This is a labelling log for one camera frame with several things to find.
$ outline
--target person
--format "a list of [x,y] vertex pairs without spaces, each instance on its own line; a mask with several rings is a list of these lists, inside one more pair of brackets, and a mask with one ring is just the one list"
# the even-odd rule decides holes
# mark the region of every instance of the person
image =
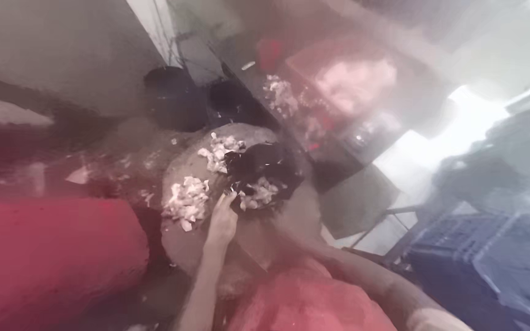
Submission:
[[[223,194],[214,208],[202,261],[176,331],[212,329],[218,277],[236,230],[238,216],[230,208],[235,197],[235,192]],[[299,226],[293,226],[298,222],[288,221],[312,209],[289,206],[272,222],[303,254],[247,293],[227,330],[471,331],[401,276],[302,236]],[[334,279],[328,270],[347,282]]]

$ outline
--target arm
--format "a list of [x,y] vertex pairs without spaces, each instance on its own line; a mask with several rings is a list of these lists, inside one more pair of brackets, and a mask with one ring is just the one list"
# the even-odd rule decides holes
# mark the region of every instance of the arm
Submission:
[[202,261],[176,331],[210,331],[216,306],[216,285],[225,262],[226,248],[236,232],[238,216],[230,209],[236,193],[220,197],[210,221]]

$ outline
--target plastic crate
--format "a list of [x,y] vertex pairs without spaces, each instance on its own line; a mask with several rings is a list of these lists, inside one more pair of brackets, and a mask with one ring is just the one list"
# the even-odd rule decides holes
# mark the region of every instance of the plastic crate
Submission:
[[530,216],[457,215],[407,256],[424,290],[476,331],[530,330]]

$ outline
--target black bucket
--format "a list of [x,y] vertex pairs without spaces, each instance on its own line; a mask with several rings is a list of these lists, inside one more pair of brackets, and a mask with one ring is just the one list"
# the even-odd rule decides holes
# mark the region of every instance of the black bucket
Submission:
[[161,128],[194,132],[206,125],[205,96],[186,70],[153,69],[144,86],[147,107]]

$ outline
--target hand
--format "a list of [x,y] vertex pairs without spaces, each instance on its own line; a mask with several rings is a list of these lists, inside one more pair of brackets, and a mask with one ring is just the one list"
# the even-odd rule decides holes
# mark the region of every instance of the hand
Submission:
[[230,203],[236,198],[236,194],[236,192],[231,192],[228,195],[223,193],[220,196],[212,212],[210,230],[208,231],[208,239],[205,241],[205,246],[227,247],[234,237],[239,216],[232,211]]

